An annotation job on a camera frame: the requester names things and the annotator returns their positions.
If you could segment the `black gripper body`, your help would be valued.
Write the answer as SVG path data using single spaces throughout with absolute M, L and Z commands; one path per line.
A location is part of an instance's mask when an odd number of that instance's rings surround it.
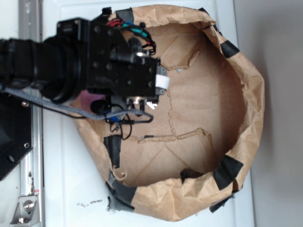
M 160 60 L 142 26 L 98 17 L 60 21 L 56 37 L 76 48 L 80 88 L 93 94 L 155 97 Z

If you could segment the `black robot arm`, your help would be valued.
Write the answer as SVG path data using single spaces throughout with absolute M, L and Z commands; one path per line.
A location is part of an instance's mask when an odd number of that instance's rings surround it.
M 57 104 L 73 101 L 83 90 L 154 99 L 160 94 L 155 47 L 143 26 L 121 19 L 60 21 L 56 35 L 41 43 L 1 40 L 0 83 L 37 89 Z

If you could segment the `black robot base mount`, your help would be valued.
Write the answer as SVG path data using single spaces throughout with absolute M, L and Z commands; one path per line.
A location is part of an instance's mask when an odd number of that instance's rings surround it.
M 0 179 L 32 149 L 31 105 L 7 93 L 0 95 Z

